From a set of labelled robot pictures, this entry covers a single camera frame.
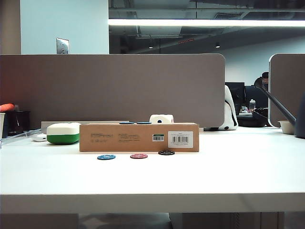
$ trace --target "gray partition panel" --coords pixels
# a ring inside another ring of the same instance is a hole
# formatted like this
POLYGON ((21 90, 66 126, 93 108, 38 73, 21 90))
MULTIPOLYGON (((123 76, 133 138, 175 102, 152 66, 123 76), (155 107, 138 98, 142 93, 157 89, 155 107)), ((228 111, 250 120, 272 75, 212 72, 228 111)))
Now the gray partition panel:
MULTIPOLYGON (((276 54, 270 59, 269 90, 295 117, 305 92, 305 54, 276 54)), ((269 122, 286 120, 269 101, 269 122)))
POLYGON ((41 121, 148 121, 173 114, 201 127, 224 121, 220 54, 2 55, 0 102, 41 121))

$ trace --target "water bottle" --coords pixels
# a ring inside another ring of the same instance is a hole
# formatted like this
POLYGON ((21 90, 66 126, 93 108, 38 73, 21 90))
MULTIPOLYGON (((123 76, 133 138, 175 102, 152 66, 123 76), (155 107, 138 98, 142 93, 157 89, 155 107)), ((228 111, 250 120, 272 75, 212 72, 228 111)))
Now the water bottle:
POLYGON ((255 100, 251 99, 249 103, 249 110, 252 113, 254 109, 255 109, 255 100))

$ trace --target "ceiling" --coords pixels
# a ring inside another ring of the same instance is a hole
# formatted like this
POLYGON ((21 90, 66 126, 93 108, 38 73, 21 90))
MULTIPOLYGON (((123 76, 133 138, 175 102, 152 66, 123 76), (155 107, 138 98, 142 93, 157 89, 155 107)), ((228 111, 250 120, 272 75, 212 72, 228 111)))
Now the ceiling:
MULTIPOLYGON (((304 0, 109 0, 110 19, 305 20, 304 0)), ((110 53, 198 53, 305 35, 302 28, 109 26, 110 53)))

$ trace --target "air vent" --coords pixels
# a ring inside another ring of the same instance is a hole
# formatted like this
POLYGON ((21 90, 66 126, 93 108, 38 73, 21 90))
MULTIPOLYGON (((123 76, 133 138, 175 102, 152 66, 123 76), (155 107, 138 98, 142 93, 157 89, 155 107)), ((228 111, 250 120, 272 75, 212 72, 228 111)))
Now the air vent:
POLYGON ((214 19, 229 20, 229 19, 234 19, 239 16, 240 16, 240 14, 218 13, 215 15, 214 19))

